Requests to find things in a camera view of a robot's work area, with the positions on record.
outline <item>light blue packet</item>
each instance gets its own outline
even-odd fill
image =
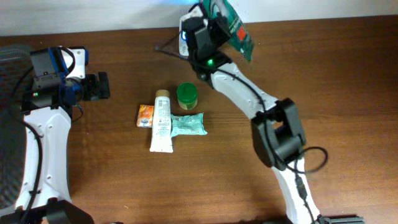
[[[172,133],[171,137],[185,135],[206,135],[203,126],[203,113],[188,116],[172,115]]]

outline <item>black mesh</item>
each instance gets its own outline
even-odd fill
[[[24,45],[0,48],[0,209],[15,204],[22,187],[25,164],[25,127],[11,119],[9,96],[18,79],[32,66],[29,52]],[[15,95],[10,110],[19,119],[22,92],[31,81],[28,76]]]

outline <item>white robotic arm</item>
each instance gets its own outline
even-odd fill
[[[268,95],[264,91],[260,90],[255,84],[248,80],[238,69],[235,63],[227,63],[222,65],[219,69],[226,72],[232,73],[244,80],[247,84],[251,85],[262,97],[266,105],[266,110],[271,110],[276,106],[277,98]],[[239,82],[237,79],[230,77],[223,72],[215,72],[211,74],[211,82],[213,88],[218,92],[226,95],[243,113],[249,118],[253,119],[256,114],[263,109],[258,102],[257,96],[245,85]],[[289,164],[290,167],[294,166],[294,161]],[[299,159],[297,163],[298,170],[304,170],[304,158]],[[286,214],[288,218],[294,224],[309,224],[312,222],[311,216],[308,212],[308,208],[304,205],[303,199],[300,198],[295,182],[295,173],[291,170],[279,170],[276,167],[272,167],[278,181],[280,189],[284,195],[286,202]],[[310,189],[308,188],[307,179],[304,174],[299,174],[303,180],[303,184],[307,191],[306,201],[311,209],[313,219],[316,220],[320,212],[315,206]]]
[[[71,204],[67,140],[72,107],[78,106],[83,115],[80,100],[109,98],[108,76],[85,73],[84,47],[51,47],[31,52],[30,59],[34,82],[24,92],[24,121],[19,121],[27,136],[24,176],[14,205],[0,210],[0,223],[40,223],[44,216],[49,223],[93,223]]]
[[[320,214],[315,206],[304,174],[298,174],[286,166],[293,167],[297,161],[296,170],[304,170],[304,158],[301,157],[302,146],[305,144],[301,123],[292,101],[278,105],[278,99],[268,95],[247,79],[227,56],[216,51],[217,44],[212,45],[212,36],[225,34],[210,34],[207,29],[209,20],[201,11],[200,5],[191,8],[187,15],[180,19],[180,56],[188,58],[199,79],[208,82],[215,90],[227,96],[243,113],[252,120],[254,147],[257,155],[272,168],[283,192],[286,202],[286,214],[293,224],[309,224],[317,220]],[[270,129],[277,118],[271,118],[270,111],[286,112],[279,121],[293,122],[284,124],[290,132],[289,138],[278,138],[277,130]]]

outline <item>tube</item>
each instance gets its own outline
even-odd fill
[[[157,90],[150,152],[173,152],[171,130],[170,93],[167,90]]]

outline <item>blue component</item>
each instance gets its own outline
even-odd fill
[[[77,91],[80,91],[81,90],[81,88],[80,88],[80,85],[74,85],[74,86],[72,86],[72,90],[73,90],[73,92],[77,92]]]
[[[55,62],[55,57],[54,57],[54,54],[52,53],[51,47],[49,47],[49,55],[51,58],[52,65],[54,66],[54,70],[56,73],[58,73],[59,69],[58,69],[57,63]]]
[[[181,32],[181,38],[182,38],[183,40],[187,40],[187,33],[185,33],[185,31],[182,31],[182,32]]]
[[[64,99],[65,99],[65,102],[67,103],[67,105],[76,105],[77,104],[74,87],[69,87],[69,88],[65,89]]]
[[[85,49],[85,65],[88,65],[88,59],[90,59],[90,55],[88,54],[88,50]]]

